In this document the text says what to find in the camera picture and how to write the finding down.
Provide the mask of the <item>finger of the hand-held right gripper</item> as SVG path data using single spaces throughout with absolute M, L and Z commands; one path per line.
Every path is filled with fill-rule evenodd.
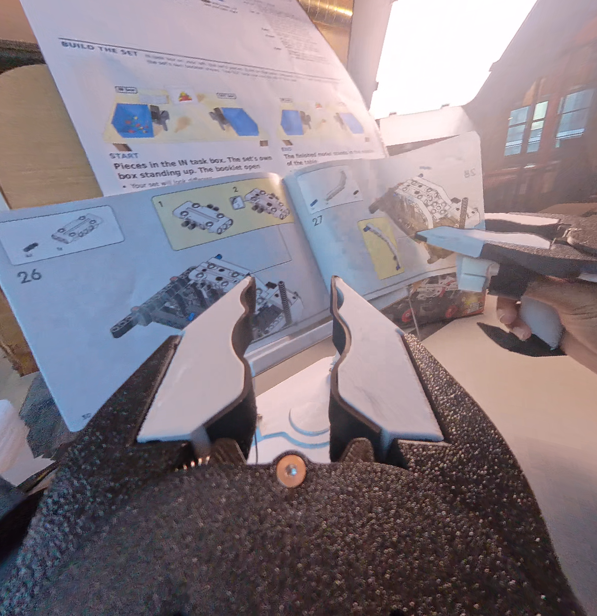
M 491 276 L 499 270 L 494 260 L 481 256 L 482 249 L 487 244 L 510 244 L 515 249 L 551 248 L 551 242 L 538 235 L 500 233 L 479 228 L 434 227 L 416 233 L 415 238 L 431 246 L 456 253 L 458 288 L 475 292 L 487 290 Z
M 485 215 L 486 230 L 553 230 L 560 216 L 542 216 L 528 212 L 497 212 Z

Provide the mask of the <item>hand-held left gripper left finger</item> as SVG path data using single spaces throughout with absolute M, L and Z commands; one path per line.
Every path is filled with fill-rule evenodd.
M 252 342 L 256 285 L 247 276 L 185 328 L 136 441 L 189 441 L 197 458 L 220 438 L 247 440 L 255 431 L 252 373 L 245 352 Z

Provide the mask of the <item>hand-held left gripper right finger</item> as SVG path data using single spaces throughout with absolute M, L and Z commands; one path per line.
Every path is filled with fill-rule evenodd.
M 442 442 L 443 433 L 404 334 L 340 277 L 331 279 L 330 442 Z

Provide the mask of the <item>instruction booklet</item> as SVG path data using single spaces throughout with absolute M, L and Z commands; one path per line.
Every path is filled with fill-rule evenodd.
M 482 226 L 478 133 L 382 159 L 249 173 L 0 213 L 0 286 L 68 428 L 171 335 L 255 280 L 248 361 L 332 334 L 337 275 L 381 309 L 454 270 L 414 236 Z

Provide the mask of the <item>grey desk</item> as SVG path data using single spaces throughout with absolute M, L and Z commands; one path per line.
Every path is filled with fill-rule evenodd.
M 597 375 L 570 357 L 530 358 L 490 341 L 481 315 L 422 329 L 426 349 L 488 414 L 533 489 L 572 589 L 597 615 Z

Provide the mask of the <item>printed task sheet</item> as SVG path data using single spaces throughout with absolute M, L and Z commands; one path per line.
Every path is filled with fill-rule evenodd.
M 22 1 L 105 196 L 386 157 L 298 1 Z

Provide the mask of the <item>person's right hand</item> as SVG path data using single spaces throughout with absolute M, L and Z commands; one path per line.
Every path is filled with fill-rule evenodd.
M 597 374 L 597 283 L 540 276 L 525 296 L 556 310 L 564 327 L 562 350 Z

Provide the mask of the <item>toy truck set box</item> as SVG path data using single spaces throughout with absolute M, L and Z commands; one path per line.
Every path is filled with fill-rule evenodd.
M 423 279 L 413 286 L 409 308 L 402 314 L 403 323 L 425 325 L 453 320 L 484 311 L 486 292 L 459 289 L 456 274 L 448 273 Z

